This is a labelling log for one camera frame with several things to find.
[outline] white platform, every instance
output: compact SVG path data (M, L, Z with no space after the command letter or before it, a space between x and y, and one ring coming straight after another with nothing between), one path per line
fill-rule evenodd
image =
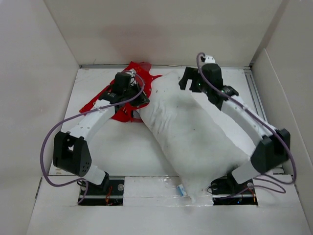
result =
M184 67L151 69L152 75L165 75ZM103 90L122 69L79 69L68 104L66 118L73 116ZM248 106L254 108L243 70L222 69L224 83L233 86ZM204 94L192 93L195 100L222 127L227 136L243 151L251 155L255 146L249 136L230 117L213 106ZM79 118L63 125L66 132ZM98 131L89 145L93 163L111 176L174 176L176 173L165 159L157 141L143 123L121 123L109 120ZM51 165L50 175L70 175Z
M51 179L64 183L74 177ZM293 186L283 196L260 189L257 207L212 206L210 195L190 204L178 196L175 184L175 177L127 177L124 206L84 207L77 205L78 185L53 188L43 181L27 235L311 234Z
M151 73L167 74L173 70L181 75L184 72L184 68L167 67L152 69ZM80 69L66 117L77 114L118 71L121 69ZM253 108L244 71L223 69L222 72L224 83L237 89ZM237 146L247 154L252 153L251 139L233 120L213 107L203 94L193 96ZM77 122L64 124L62 130ZM191 204L189 198L180 197L176 190L179 178L143 123L109 120L92 140L90 151L95 164L110 175L131 176L125 178L124 206L78 206L78 185L53 188L43 180L28 235L311 234L294 186L284 186L287 191L284 195L257 188L258 206L212 206L212 195L205 191L195 204ZM55 183L75 178L53 165L50 174L57 175L51 176ZM277 177L284 181L291 179L289 175ZM255 184L273 187L261 181Z

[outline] white cloth bag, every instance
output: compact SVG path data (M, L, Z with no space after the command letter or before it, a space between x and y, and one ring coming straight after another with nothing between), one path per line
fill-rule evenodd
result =
M249 160L172 72L152 82L150 103L138 110L191 197Z

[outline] small blue object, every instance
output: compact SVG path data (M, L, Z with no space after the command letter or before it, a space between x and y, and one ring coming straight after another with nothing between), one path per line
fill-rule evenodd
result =
M177 189L182 197L187 196L186 190L183 185L178 185Z

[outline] red cloth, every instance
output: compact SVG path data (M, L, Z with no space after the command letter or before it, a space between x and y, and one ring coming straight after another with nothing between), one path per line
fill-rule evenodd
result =
M127 66L125 70L131 70L134 69L136 73L144 80L145 87L143 89L146 96L149 98L151 94L151 83L154 79L161 77L162 75L152 76L149 74L149 71L151 69L151 64L146 62L141 63L135 63L133 61L130 62L130 64ZM142 82L138 77L135 77L136 82L142 86ZM99 98L99 96L102 94L102 92L109 89L110 85L108 85L105 89L103 89L98 95L96 95L90 102L88 102L79 112L83 113L86 111L89 111L93 108L94 103ZM126 103L123 108L121 108L119 111L116 112L116 114L112 117L112 119L121 121L121 122L128 122L128 121L135 121L135 122L141 122L140 119L136 119L132 117L133 110L140 109L142 107L147 106L148 104L140 105L139 107L131 106L130 103Z

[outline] cable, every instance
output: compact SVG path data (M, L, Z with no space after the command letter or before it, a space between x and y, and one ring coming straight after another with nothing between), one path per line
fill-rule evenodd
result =
M271 181L271 180L259 179L259 178L254 178L254 180L260 180L260 181L265 181L265 182L274 184L274 185L276 185L277 187L279 187L282 191L278 191L278 190L276 190L276 189L268 188L268 187L262 186L262 185L254 185L255 188L265 188L265 189L268 189L268 190L271 190L271 191L274 191L274 192L277 192L277 193L282 193L282 194L286 193L286 190L285 190L282 186L280 186L278 183L275 183L275 182L273 182L273 181Z
M288 146L286 145L286 143L282 140L282 138L280 138L280 136L272 129L270 128L266 123L264 123L261 119L259 119L256 115L254 115L249 109L246 109L244 107L244 105L240 102L238 102L237 100L235 100L234 98L224 94L223 92L221 92L220 90L218 90L215 86L213 86L207 79L206 77L204 76L203 72L202 72L202 69L201 69L201 66L200 66L200 57L201 56L205 56L205 54L203 52L200 52L198 55L197 55L197 67L198 67L198 71L202 77L202 79L207 83L207 85L209 85L213 90L215 90L219 95L223 96L223 97L226 97L227 99L233 101L235 104L237 104L240 108L242 108L247 114L250 115L250 117L252 117L253 119L255 119L256 121L258 121L260 124L262 124L264 127L266 127L270 132L272 132L272 134L279 140L279 142L282 144L282 146L284 147L284 149L286 150L288 156L289 156L289 159L291 161L291 165L292 165L292 169L293 169L293 179L291 182L283 182L281 180L278 180L276 179L275 177L272 177L272 176L269 176L267 174L264 174L266 175L267 177L281 183L281 184L285 184L285 185L291 185L291 184L294 184L294 182L296 181L296 178L297 178L297 170L296 170L296 166L295 166L295 162L294 162L294 159L293 159L293 156L292 156L292 153L291 151L289 150Z
M141 80L141 82L142 82L142 87L141 87L141 90L138 92L138 94L136 94L133 98L130 98L130 99L128 99L128 100L125 100L125 101L122 101L122 102L118 102L118 103L115 103L115 104L110 104L110 105L102 106L102 107L100 107L99 109L107 109L107 108L112 107L112 106L123 105L123 104L126 104L126 103L128 103L128 102L133 101L133 100L136 99L138 96L140 96L140 94L143 92L143 89L144 89L144 87L145 87L145 83L144 83L144 80L141 78L141 76L139 76L137 73L135 73L135 76L138 76L138 78L139 78L139 79ZM67 122L67 121L73 120L73 119L75 119L75 118L77 118L77 117L80 117L80 116L83 116L83 115L86 115L86 114L90 114L90 113L93 113L93 112L97 112L97 111L98 111L98 109L92 109L92 110L89 110L89 111L86 111L86 112L83 112L83 113L74 115L74 116L72 116L72 117L68 117L68 118L66 118L66 119L64 119L64 120L62 120L62 121L60 121L60 122L58 122L57 124L55 124L54 127L52 127L51 130L50 130L50 131L48 132L48 134L46 135L46 137L45 137L45 139L44 139L44 141L43 141L43 144L42 144L42 146L41 146L41 150L40 150L40 167L41 167L41 171L42 171L42 173L43 173L43 175L44 175L45 180L46 180L51 186L54 186L54 187L57 187L57 188L58 188L58 187L63 187L63 186L66 186L66 185L70 185L70 184L75 183L75 182L78 182L78 181L84 181L84 182L86 182L86 190L85 190L85 192L84 192L83 197L78 201L78 204L81 203L81 202L84 200L84 198L85 198L85 196L86 196L86 194L87 194L88 186L89 186L88 181L85 180L84 178L79 178L79 179L72 180L72 181L69 181L69 182L63 183L63 184L55 184L55 183L53 183L53 182L49 179L49 176L48 176L48 174L47 174L46 171L45 171L45 165L44 165L44 151L45 151L45 146L46 146L46 144L47 144L47 141L48 141L49 137L50 137L51 134L53 133L53 131L54 131L55 129L57 129L60 125L62 125L63 123L65 123L65 122Z

